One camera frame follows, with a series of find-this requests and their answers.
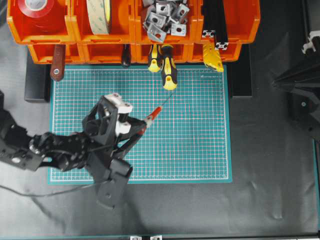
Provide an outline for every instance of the screw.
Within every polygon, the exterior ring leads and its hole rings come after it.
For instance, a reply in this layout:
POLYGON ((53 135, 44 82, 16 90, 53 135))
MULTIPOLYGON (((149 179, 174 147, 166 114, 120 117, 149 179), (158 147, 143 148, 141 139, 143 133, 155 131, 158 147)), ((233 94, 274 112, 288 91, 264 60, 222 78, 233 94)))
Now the screw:
POLYGON ((21 162, 21 159, 19 157, 14 157, 11 159, 11 161, 14 163, 14 164, 18 164, 21 162))
POLYGON ((60 73, 60 70, 58 68, 53 70, 53 74, 58 75, 60 73))

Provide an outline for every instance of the green cutting mat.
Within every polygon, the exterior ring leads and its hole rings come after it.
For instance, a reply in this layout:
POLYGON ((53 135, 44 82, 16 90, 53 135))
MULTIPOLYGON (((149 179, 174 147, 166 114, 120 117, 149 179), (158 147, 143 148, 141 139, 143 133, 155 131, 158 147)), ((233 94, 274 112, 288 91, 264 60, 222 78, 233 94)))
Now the green cutting mat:
MULTIPOLYGON (((126 155, 133 166, 129 183, 229 183, 232 181, 226 70, 178 66, 179 85, 139 143, 126 155)), ((82 119, 101 95, 119 93, 144 119, 170 92, 160 73, 145 66, 67 66, 53 83, 51 130, 81 132, 82 119)), ((50 184, 91 183, 84 169, 49 169, 50 184)))

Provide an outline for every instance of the robotic arm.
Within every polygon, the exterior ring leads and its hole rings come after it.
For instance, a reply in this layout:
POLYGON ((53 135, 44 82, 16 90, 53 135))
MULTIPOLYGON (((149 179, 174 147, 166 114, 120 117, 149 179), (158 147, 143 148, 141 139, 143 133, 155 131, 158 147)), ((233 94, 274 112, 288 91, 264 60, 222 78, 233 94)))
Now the robotic arm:
POLYGON ((62 172, 85 168, 99 183, 95 186, 97 201, 115 207, 133 170, 124 157, 143 136, 154 115, 145 120, 130 117, 133 106, 114 93, 100 98, 82 120, 82 132, 29 136, 4 110, 3 102, 0 91, 0 161, 31 171, 41 167, 62 172))

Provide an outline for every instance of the screwdriver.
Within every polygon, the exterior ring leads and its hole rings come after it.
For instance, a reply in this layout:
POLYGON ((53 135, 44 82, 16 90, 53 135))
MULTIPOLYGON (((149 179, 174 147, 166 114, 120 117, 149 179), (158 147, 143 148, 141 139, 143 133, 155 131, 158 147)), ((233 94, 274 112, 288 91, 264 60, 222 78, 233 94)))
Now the screwdriver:
POLYGON ((159 115, 159 113, 162 111, 164 105, 169 101, 169 99, 171 98, 171 96, 174 93, 172 92, 170 94, 169 97, 167 97, 167 99, 160 105, 158 106, 149 116, 147 116, 144 121, 146 122, 146 127, 143 128, 138 134, 143 135, 145 133, 145 131, 147 130, 147 128, 149 128, 151 126, 151 124, 153 123, 153 121, 155 120, 155 118, 159 115))
POLYGON ((161 65, 161 46, 153 44, 148 55, 148 69, 150 72, 156 73, 161 69, 161 65))
POLYGON ((178 71, 173 58, 174 47, 170 44, 162 45, 162 85, 166 90, 174 90, 177 85, 178 71))
POLYGON ((127 69, 131 66, 131 52, 130 44, 124 44, 121 56, 121 65, 124 69, 127 69))

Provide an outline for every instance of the masking tape roll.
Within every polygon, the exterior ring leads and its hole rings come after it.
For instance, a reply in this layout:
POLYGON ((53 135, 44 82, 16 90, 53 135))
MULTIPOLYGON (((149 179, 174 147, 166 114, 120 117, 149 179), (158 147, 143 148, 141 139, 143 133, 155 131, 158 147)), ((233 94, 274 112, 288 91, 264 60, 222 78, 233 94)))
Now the masking tape roll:
POLYGON ((86 0, 89 23, 94 35, 110 33, 111 0, 86 0))

